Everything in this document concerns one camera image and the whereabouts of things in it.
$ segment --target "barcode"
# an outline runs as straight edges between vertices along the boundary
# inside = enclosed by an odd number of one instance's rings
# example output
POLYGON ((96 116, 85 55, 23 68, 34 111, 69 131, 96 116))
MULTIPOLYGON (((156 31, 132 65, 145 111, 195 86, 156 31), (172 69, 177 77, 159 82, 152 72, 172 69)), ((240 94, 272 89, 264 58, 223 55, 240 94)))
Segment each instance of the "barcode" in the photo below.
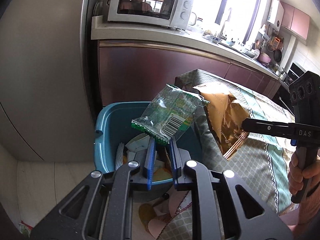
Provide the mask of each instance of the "barcode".
POLYGON ((169 137, 173 137, 182 124, 182 120, 170 116, 165 125, 162 127, 161 132, 169 137))

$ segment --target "microwave window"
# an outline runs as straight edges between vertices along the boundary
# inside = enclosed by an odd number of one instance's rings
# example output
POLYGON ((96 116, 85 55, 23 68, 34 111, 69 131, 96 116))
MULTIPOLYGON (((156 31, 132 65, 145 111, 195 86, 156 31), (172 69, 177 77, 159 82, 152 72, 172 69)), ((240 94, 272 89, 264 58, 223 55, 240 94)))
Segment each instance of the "microwave window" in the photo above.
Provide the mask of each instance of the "microwave window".
POLYGON ((119 0, 118 14, 134 14, 169 20, 175 0, 119 0))

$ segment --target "microwave knob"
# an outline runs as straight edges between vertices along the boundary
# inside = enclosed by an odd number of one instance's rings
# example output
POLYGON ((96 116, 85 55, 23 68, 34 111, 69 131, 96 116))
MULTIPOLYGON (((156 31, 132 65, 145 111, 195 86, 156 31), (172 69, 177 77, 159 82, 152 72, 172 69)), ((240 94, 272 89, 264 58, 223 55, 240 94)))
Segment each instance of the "microwave knob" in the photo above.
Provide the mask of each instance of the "microwave knob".
POLYGON ((183 4, 183 6, 184 6, 186 9, 189 9, 189 8, 192 7, 192 2, 190 2, 190 1, 185 1, 184 4, 183 4))
POLYGON ((189 14, 186 12, 183 12, 180 14, 180 17, 182 20, 187 20, 189 18, 189 14))

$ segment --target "green plastic wrapper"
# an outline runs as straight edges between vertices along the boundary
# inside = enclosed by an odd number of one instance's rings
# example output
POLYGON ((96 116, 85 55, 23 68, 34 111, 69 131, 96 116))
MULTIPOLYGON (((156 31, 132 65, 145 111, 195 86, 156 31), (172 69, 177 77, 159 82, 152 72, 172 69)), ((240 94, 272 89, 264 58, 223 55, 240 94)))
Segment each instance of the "green plastic wrapper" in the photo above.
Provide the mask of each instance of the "green plastic wrapper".
POLYGON ((167 84, 142 116, 132 120, 131 126, 150 134, 159 144, 167 145, 173 136, 178 140, 190 127, 197 107, 208 103, 201 95, 167 84))

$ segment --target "trash can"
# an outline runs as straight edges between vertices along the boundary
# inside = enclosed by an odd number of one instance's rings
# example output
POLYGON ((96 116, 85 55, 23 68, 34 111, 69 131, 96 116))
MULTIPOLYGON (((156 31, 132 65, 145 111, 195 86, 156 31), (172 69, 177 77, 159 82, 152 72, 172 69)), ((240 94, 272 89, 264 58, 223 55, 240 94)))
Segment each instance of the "trash can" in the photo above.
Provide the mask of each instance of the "trash can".
MULTIPOLYGON (((131 127, 131 120, 141 117, 150 102, 113 103, 104 107, 96 123, 94 164, 98 171, 108 173, 115 170, 116 151, 119 143, 126 144, 141 131, 131 127)), ((177 141, 179 148, 188 150, 192 159, 201 161, 202 150, 192 128, 177 141)), ((172 179, 152 182, 148 192, 134 192, 135 202, 146 202, 161 197, 169 190, 172 179)))

